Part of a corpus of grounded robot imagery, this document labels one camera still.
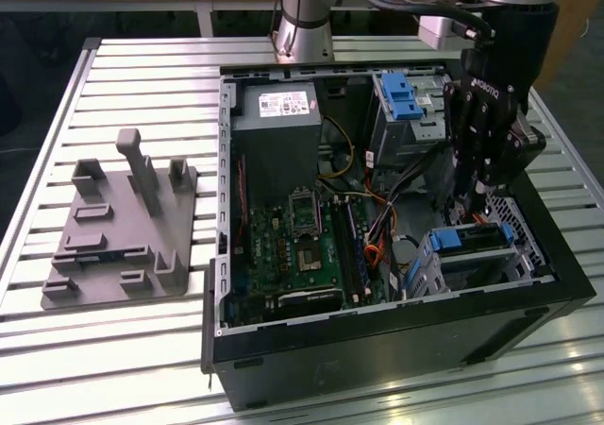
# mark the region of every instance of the gray fixture plate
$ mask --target gray fixture plate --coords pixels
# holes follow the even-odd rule
[[[177,166],[183,167],[182,161],[177,161]],[[45,310],[180,296],[187,291],[196,170],[184,162],[182,171],[187,172],[191,181],[185,179],[182,182],[187,182],[188,187],[176,188],[174,192],[169,171],[169,168],[156,171],[161,212],[153,217],[145,208],[142,196],[134,193],[131,185],[134,181],[128,171],[107,172],[104,178],[96,179],[94,183],[100,195],[87,195],[85,200],[80,192],[75,193],[59,250],[53,257],[53,268],[42,289]],[[103,214],[107,205],[110,211],[105,217],[80,218],[79,222],[75,219],[77,214]],[[99,241],[99,247],[93,246]],[[72,263],[59,273],[56,266],[61,255],[75,254],[74,250],[66,249],[78,243],[91,244],[86,247],[91,254],[89,260]],[[111,253],[125,250],[131,254],[127,256],[128,261],[122,255],[117,261],[110,259]],[[178,261],[173,269],[175,251]],[[96,263],[94,252],[105,262]],[[143,252],[151,252],[151,255],[144,256]]]

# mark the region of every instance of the wire bundle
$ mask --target wire bundle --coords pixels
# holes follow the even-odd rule
[[[389,216],[394,213],[393,204],[400,196],[400,193],[409,187],[411,183],[418,178],[426,168],[434,161],[436,156],[444,149],[445,144],[436,144],[418,161],[408,166],[401,176],[398,178],[393,188],[385,198],[385,209],[377,217],[374,225],[369,229],[368,242],[369,244],[377,244],[379,239],[383,237]]]

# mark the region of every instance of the power supply label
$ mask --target power supply label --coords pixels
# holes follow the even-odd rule
[[[306,92],[264,93],[258,98],[260,118],[310,113]]]

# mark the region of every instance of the slotted metal table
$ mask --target slotted metal table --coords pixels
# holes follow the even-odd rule
[[[336,59],[438,59],[415,38],[336,38]],[[448,53],[456,58],[459,53]],[[547,148],[528,168],[598,296],[501,359],[446,373],[234,414],[199,369],[204,269],[214,254],[219,66],[274,61],[261,38],[103,40],[85,45],[0,246],[0,422],[541,423],[604,419],[604,194],[536,93],[528,119]],[[199,172],[190,288],[176,300],[45,312],[80,158],[126,168],[136,127],[156,167]]]

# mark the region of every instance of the yellow wire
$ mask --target yellow wire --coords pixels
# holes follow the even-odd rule
[[[352,145],[352,141],[350,140],[350,137],[348,137],[348,134],[346,133],[344,128],[342,126],[340,126],[340,123],[338,123],[336,120],[334,120],[333,118],[331,118],[328,115],[323,115],[323,117],[326,120],[328,120],[333,126],[335,126],[336,128],[338,128],[340,130],[342,135],[346,138],[346,141],[348,142],[348,148],[350,149],[350,159],[348,159],[348,164],[346,165],[346,167],[344,167],[339,172],[322,173],[322,174],[318,175],[318,177],[320,179],[332,179],[332,178],[340,177],[341,175],[346,173],[348,170],[350,170],[350,167],[352,167],[352,163],[355,160],[355,146]]]
[[[329,187],[325,182],[317,181],[317,184],[325,187],[328,191],[330,191],[335,196],[370,196],[369,194],[364,194],[363,192],[336,192],[331,187]]]
[[[373,198],[375,198],[379,203],[386,203],[386,200],[384,198],[382,198],[381,196],[379,196],[378,194],[374,193],[371,189],[369,189],[367,186],[365,186],[365,191],[367,191],[368,194],[370,194]],[[393,212],[393,228],[391,230],[391,233],[394,234],[394,232],[396,231],[396,224],[397,224],[397,215],[396,215],[396,211],[394,210],[394,206],[391,206],[390,209]]]

